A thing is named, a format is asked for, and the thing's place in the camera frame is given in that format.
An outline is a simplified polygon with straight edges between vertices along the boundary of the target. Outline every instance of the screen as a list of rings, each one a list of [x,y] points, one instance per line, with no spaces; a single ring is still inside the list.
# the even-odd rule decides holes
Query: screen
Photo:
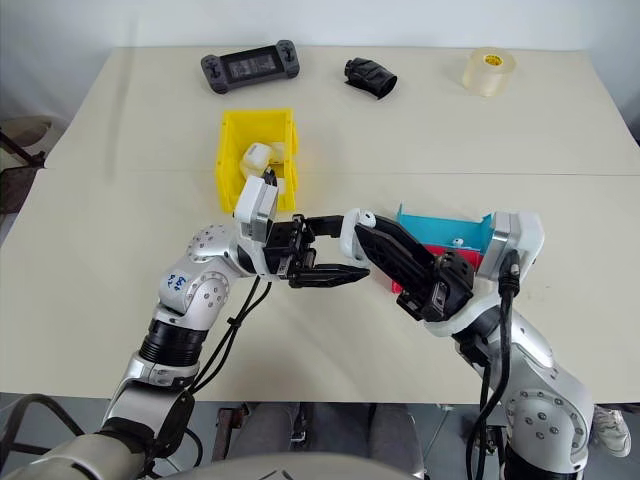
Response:
[[[229,62],[229,72],[234,80],[240,80],[254,75],[264,75],[278,70],[271,55],[260,55]]]

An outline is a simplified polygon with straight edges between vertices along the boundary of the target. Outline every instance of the black rubber joint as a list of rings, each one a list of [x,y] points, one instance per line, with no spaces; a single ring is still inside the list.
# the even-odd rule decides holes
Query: black rubber joint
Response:
[[[172,367],[187,367],[198,361],[207,330],[190,330],[152,320],[140,347],[145,360]]]

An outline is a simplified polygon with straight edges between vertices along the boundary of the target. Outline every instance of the white wall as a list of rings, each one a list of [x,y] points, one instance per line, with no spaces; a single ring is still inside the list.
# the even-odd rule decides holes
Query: white wall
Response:
[[[588,49],[640,117],[639,0],[0,0],[0,114],[68,122],[109,50],[129,45]]]

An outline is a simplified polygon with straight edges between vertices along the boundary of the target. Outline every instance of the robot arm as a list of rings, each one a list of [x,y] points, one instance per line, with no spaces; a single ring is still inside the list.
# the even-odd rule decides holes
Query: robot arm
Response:
[[[291,287],[333,287],[369,270],[315,265],[311,244],[340,236],[342,217],[275,223],[275,178],[249,177],[233,226],[209,225],[163,275],[148,333],[133,353],[105,414],[102,428],[45,454],[9,478],[120,480],[147,472],[154,458],[179,447],[193,410],[190,386],[209,329],[233,283],[258,275]]]
[[[496,213],[493,236],[474,272],[455,252],[434,256],[400,225],[368,211],[295,215],[275,223],[274,180],[249,177],[236,225],[201,230],[163,276],[148,334],[131,357],[101,431],[77,437],[8,478],[132,479],[154,458],[175,452],[193,409],[189,387],[202,343],[241,277],[286,280],[294,288],[333,287],[368,275],[364,267],[371,261],[403,286],[397,303],[434,335],[452,336],[479,374],[490,366],[497,388],[499,269],[516,250],[520,278],[526,276],[542,246],[537,217]],[[311,244],[318,235],[339,237],[356,266],[315,265]],[[589,392],[556,364],[544,337],[516,312],[511,339],[509,382],[501,397],[508,418],[505,478],[581,478],[593,412]]]
[[[345,218],[362,216],[356,210]],[[458,352],[481,376],[489,366],[496,390],[502,373],[500,267],[509,252],[517,251],[514,273],[523,279],[544,235],[533,214],[498,212],[492,221],[476,275],[454,251],[433,256],[401,226],[377,216],[374,222],[356,220],[358,245],[353,250],[364,252],[402,285],[397,303],[436,336],[451,335]],[[508,420],[505,478],[581,478],[593,415],[589,391],[557,364],[545,338],[517,312],[512,315],[510,357],[501,397]]]

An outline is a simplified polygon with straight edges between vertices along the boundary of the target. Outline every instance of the tape roll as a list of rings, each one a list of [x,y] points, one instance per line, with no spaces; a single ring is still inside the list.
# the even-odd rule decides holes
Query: tape roll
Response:
[[[516,68],[513,56],[501,48],[477,48],[471,54],[462,84],[474,95],[491,97],[507,86]]]

